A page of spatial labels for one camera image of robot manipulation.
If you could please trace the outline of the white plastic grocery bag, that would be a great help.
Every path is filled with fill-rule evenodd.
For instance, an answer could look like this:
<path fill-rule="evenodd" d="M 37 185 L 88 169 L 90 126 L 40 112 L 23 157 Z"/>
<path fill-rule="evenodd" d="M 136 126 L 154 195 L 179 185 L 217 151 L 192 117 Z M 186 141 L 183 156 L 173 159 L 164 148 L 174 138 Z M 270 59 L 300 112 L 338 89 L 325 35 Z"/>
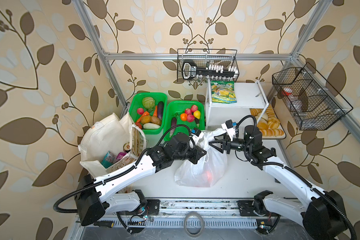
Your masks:
<path fill-rule="evenodd" d="M 228 157 L 226 153 L 221 153 L 209 145 L 215 137 L 226 133 L 225 130 L 219 128 L 214 131 L 203 131 L 202 140 L 197 143 L 207 152 L 196 165 L 190 161 L 185 161 L 176 170 L 174 180 L 179 186 L 210 188 L 216 184 L 225 174 L 228 168 Z"/>

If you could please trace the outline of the green plastic basket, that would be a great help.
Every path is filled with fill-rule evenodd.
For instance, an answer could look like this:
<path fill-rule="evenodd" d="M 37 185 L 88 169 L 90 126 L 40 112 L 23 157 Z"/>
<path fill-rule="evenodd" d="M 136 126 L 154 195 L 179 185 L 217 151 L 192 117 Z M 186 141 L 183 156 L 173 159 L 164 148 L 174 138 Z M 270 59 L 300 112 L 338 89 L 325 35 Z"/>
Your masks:
<path fill-rule="evenodd" d="M 156 102 L 156 106 L 152 111 L 147 111 L 146 109 L 144 109 L 143 105 L 142 105 L 142 100 L 144 97 L 152 97 L 155 99 Z M 164 116 L 167 110 L 167 95 L 165 95 L 164 93 L 139 93 L 137 95 L 135 95 L 135 97 L 132 100 L 130 109 L 129 109 L 129 114 L 130 117 L 133 119 L 133 122 L 135 124 L 138 125 L 138 127 L 140 127 L 143 132 L 145 134 L 148 135 L 156 135 L 159 134 L 161 132 L 161 130 L 163 129 L 165 120 L 164 120 Z M 162 125 L 159 129 L 157 130 L 145 130 L 143 129 L 143 125 L 146 123 L 150 123 L 151 122 L 151 116 L 156 116 L 157 117 L 157 105 L 160 101 L 164 102 L 164 114 L 163 114 L 163 119 L 162 121 Z"/>
<path fill-rule="evenodd" d="M 197 119 L 192 109 L 197 108 L 200 112 L 200 118 Z M 197 101 L 173 101 L 168 104 L 167 113 L 165 115 L 165 124 L 163 126 L 163 134 L 174 125 L 186 125 L 193 130 L 198 128 L 203 131 L 206 129 L 205 109 L 204 105 Z"/>

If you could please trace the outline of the green white drink can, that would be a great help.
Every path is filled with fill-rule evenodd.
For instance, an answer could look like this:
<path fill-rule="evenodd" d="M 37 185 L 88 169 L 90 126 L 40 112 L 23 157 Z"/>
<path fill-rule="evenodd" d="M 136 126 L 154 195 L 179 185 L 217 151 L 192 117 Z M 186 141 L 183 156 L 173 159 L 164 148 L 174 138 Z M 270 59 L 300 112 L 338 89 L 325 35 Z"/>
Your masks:
<path fill-rule="evenodd" d="M 123 150 L 125 153 L 129 153 L 131 151 L 130 143 L 125 143 L 123 146 Z"/>

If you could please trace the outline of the purple snack bag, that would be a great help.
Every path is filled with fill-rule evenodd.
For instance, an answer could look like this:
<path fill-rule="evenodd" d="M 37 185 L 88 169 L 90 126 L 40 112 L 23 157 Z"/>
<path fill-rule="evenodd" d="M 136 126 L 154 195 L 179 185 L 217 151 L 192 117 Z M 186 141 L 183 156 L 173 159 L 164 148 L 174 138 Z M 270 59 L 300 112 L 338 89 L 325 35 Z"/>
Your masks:
<path fill-rule="evenodd" d="M 115 159 L 115 163 L 119 162 L 121 159 L 123 159 L 123 157 L 126 155 L 127 153 L 126 152 L 120 152 L 116 159 Z"/>

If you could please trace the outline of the cream canvas tote bag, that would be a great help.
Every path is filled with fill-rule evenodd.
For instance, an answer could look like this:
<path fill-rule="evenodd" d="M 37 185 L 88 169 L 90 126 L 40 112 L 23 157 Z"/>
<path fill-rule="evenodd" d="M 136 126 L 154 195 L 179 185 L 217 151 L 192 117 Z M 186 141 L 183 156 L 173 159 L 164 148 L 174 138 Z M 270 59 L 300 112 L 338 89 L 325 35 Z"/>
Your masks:
<path fill-rule="evenodd" d="M 121 160 L 110 167 L 102 165 L 108 152 L 117 156 L 127 146 L 130 147 L 130 152 Z M 137 160 L 146 147 L 145 134 L 129 114 L 121 119 L 116 114 L 111 114 L 96 122 L 83 136 L 78 146 L 81 153 L 80 164 L 92 177 L 100 177 Z"/>

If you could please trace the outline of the teal red snack bag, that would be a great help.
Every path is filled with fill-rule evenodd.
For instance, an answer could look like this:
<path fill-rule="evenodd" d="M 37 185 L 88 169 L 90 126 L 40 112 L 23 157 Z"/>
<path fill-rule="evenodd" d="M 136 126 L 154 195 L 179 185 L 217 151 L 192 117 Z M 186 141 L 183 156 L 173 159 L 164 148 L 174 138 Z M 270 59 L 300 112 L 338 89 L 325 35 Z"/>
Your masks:
<path fill-rule="evenodd" d="M 112 154 L 110 151 L 108 151 L 106 153 L 106 155 L 104 156 L 101 164 L 104 168 L 109 168 L 114 164 L 114 161 L 116 159 L 116 156 L 114 154 Z"/>

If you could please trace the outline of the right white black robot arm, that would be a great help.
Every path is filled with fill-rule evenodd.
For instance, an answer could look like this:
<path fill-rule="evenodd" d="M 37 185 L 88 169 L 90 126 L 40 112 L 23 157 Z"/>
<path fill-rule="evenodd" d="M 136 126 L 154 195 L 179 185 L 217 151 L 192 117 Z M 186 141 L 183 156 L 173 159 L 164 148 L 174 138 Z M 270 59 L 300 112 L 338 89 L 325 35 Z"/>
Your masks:
<path fill-rule="evenodd" d="M 271 175 L 298 199 L 294 202 L 263 191 L 254 197 L 254 212 L 259 216 L 269 212 L 288 218 L 304 227 L 315 240 L 332 240 L 346 230 L 356 240 L 357 232 L 337 192 L 325 191 L 286 165 L 274 148 L 263 145 L 263 134 L 256 124 L 246 126 L 244 137 L 239 137 L 241 123 L 249 118 L 256 121 L 254 116 L 245 116 L 238 123 L 226 121 L 221 127 L 222 134 L 209 141 L 209 146 L 222 154 L 243 152 L 252 166 Z"/>

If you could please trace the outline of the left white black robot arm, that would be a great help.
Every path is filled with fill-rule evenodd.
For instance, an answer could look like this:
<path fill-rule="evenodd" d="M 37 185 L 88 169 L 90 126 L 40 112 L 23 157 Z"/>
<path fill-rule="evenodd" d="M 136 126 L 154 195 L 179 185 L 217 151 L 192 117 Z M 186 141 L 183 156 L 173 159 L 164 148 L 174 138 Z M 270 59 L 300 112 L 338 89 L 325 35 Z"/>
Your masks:
<path fill-rule="evenodd" d="M 188 160 L 197 164 L 207 152 L 197 146 L 203 132 L 197 128 L 187 134 L 177 133 L 167 142 L 158 143 L 143 150 L 133 163 L 104 176 L 92 178 L 85 176 L 79 188 L 59 200 L 53 209 L 63 214 L 78 214 L 82 226 L 100 220 L 109 212 L 144 212 L 147 201 L 140 190 L 129 194 L 118 192 L 128 185 L 169 168 L 175 161 Z"/>

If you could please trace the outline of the yellow lemon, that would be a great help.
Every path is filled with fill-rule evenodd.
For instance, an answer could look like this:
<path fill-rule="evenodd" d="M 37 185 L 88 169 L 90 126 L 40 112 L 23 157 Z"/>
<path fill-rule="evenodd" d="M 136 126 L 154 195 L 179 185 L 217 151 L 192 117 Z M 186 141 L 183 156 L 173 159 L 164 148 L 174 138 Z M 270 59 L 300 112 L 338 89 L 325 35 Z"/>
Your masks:
<path fill-rule="evenodd" d="M 201 112 L 199 111 L 199 110 L 197 110 L 197 111 L 194 111 L 193 112 L 193 116 L 196 118 L 196 119 L 200 119 L 201 118 Z"/>

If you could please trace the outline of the small purple eggplant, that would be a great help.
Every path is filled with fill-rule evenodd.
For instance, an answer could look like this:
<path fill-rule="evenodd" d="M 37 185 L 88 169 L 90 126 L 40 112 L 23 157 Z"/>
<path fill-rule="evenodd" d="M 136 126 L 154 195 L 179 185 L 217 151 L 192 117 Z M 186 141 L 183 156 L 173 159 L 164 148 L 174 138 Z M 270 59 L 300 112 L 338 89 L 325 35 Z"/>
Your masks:
<path fill-rule="evenodd" d="M 175 132 L 175 126 L 177 125 L 177 118 L 176 117 L 173 117 L 172 119 L 171 119 L 171 129 L 170 129 L 170 135 L 169 135 L 169 137 L 171 138 L 172 136 L 173 136 L 173 134 L 174 134 L 174 132 Z"/>

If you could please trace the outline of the white two-tier shelf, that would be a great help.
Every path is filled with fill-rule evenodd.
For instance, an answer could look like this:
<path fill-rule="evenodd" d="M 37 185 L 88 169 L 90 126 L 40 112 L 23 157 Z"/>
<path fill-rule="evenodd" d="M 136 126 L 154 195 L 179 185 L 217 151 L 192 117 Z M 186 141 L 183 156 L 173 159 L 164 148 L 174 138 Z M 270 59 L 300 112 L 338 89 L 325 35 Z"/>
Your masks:
<path fill-rule="evenodd" d="M 234 84 L 237 98 L 236 103 L 224 104 L 212 101 L 212 88 L 208 83 L 207 97 L 205 102 L 206 128 L 220 127 L 227 120 L 238 122 L 241 118 L 249 115 L 251 109 L 261 109 L 262 114 L 269 106 L 269 101 L 259 81 L 254 83 Z"/>

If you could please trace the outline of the tray of bread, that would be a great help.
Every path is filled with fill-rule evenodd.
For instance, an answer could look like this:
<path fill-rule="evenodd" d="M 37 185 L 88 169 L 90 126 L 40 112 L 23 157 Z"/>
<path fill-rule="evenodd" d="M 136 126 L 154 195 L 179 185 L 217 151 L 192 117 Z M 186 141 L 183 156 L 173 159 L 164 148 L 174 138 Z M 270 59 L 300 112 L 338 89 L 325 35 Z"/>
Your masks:
<path fill-rule="evenodd" d="M 272 106 L 266 109 L 250 109 L 251 115 L 256 118 L 257 127 L 264 139 L 283 139 L 286 133 Z"/>

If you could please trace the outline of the brown potato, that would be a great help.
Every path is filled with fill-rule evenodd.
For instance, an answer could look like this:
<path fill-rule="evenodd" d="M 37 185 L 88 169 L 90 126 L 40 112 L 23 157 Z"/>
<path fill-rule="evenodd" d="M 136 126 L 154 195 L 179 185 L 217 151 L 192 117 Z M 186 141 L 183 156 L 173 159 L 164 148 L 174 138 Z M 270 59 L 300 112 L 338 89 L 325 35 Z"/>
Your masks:
<path fill-rule="evenodd" d="M 158 126 L 162 125 L 162 121 L 156 116 L 151 116 L 151 123 L 156 124 Z"/>

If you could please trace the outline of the white radish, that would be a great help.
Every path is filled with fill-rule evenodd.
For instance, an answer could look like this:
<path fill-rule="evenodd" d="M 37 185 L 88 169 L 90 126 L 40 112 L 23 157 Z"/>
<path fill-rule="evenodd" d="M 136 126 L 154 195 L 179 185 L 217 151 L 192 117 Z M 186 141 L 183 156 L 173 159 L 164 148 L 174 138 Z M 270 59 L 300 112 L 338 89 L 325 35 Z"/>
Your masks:
<path fill-rule="evenodd" d="M 159 129 L 161 126 L 154 124 L 154 123 L 146 123 L 143 125 L 143 129 L 145 130 L 157 130 Z"/>

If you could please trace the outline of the dark purple eggplant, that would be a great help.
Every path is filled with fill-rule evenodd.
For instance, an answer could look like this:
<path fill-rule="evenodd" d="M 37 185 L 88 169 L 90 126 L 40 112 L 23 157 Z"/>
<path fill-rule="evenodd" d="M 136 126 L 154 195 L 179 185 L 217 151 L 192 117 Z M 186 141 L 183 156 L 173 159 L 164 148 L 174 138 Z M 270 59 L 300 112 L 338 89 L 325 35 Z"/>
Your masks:
<path fill-rule="evenodd" d="M 157 117 L 162 120 L 163 119 L 163 114 L 164 114 L 164 102 L 160 101 L 157 105 Z"/>

